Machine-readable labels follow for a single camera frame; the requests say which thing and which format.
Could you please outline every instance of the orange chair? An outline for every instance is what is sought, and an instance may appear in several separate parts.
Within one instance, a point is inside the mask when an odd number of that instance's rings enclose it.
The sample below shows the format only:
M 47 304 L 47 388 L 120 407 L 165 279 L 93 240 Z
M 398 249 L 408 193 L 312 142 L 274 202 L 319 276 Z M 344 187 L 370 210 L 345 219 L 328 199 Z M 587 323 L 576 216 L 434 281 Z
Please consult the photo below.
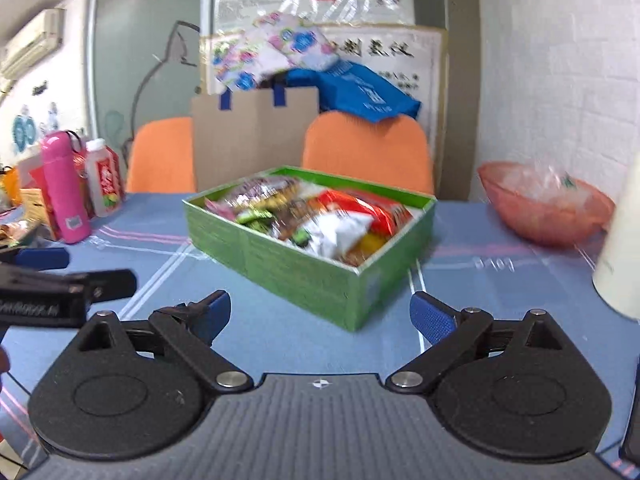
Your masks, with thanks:
M 373 124 L 343 112 L 320 114 L 306 131 L 302 167 L 434 194 L 427 136 L 406 115 Z
M 193 121 L 176 117 L 145 124 L 129 157 L 127 193 L 193 193 Z

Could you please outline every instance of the gray ribbed plate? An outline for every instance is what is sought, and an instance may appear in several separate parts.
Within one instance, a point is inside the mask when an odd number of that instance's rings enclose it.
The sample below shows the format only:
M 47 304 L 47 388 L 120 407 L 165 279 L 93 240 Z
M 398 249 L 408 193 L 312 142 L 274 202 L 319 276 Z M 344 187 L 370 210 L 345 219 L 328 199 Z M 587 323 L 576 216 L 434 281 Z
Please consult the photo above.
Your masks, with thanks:
M 593 455 L 522 465 L 461 444 L 424 399 L 375 375 L 268 375 L 217 400 L 187 438 L 130 462 L 54 456 L 29 480 L 595 480 L 617 475 Z

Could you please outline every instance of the brick wall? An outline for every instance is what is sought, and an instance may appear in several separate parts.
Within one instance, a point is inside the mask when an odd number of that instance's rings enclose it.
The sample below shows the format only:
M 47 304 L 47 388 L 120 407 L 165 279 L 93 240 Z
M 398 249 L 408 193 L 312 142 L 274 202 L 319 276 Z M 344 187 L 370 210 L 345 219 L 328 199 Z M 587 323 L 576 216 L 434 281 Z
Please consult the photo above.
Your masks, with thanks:
M 0 105 L 0 164 L 13 165 L 12 126 L 23 105 L 36 124 L 47 123 L 51 102 L 58 108 L 63 130 L 87 128 L 84 108 L 84 5 L 85 0 L 65 0 L 64 43 L 25 74 Z M 33 88 L 47 81 L 47 90 L 33 96 Z
M 476 166 L 540 160 L 614 200 L 640 148 L 640 0 L 480 0 Z M 477 177 L 472 199 L 484 196 Z

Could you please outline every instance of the white bottle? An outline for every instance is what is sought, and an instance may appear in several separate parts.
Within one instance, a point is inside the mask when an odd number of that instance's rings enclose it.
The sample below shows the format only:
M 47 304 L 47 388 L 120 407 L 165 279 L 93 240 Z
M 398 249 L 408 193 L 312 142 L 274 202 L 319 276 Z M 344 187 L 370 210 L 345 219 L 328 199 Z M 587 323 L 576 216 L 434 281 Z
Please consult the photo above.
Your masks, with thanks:
M 629 169 L 593 285 L 611 308 L 640 319 L 640 153 Z
M 85 168 L 96 216 L 110 215 L 120 207 L 120 183 L 104 139 L 87 142 Z

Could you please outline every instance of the metal screw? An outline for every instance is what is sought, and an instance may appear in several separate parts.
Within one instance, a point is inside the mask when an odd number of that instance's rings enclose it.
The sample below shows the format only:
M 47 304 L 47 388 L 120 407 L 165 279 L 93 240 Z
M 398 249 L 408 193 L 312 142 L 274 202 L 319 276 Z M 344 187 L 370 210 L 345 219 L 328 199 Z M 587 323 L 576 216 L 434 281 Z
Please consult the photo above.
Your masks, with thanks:
M 398 388 L 415 388 L 422 383 L 422 376 L 416 372 L 398 372 L 391 376 L 391 382 Z
M 244 372 L 222 372 L 216 377 L 216 382 L 223 388 L 237 388 L 249 380 Z

